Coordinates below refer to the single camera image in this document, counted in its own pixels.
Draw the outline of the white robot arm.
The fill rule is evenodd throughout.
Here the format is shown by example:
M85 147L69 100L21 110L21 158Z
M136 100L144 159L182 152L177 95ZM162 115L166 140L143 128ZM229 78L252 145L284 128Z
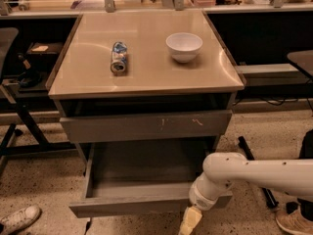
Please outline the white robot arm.
M191 205L185 209L178 235L191 235L221 195L237 181L273 189L313 201L313 160L249 161L239 153L213 153L202 163L202 174L189 191Z

